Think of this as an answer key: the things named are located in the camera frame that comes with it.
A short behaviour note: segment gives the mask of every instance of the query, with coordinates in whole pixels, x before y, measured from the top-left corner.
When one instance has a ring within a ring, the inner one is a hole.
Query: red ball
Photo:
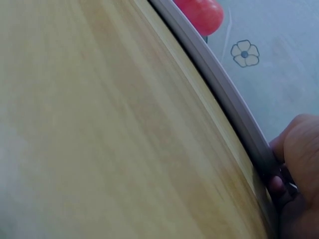
[[[224,11],[216,0],[175,0],[199,34],[208,36],[222,24]]]

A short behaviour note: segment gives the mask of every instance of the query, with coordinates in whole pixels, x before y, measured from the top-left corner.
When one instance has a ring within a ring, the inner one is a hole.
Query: flower pattern
[[[231,48],[234,61],[241,67],[255,66],[259,63],[259,51],[249,40],[238,41]]]

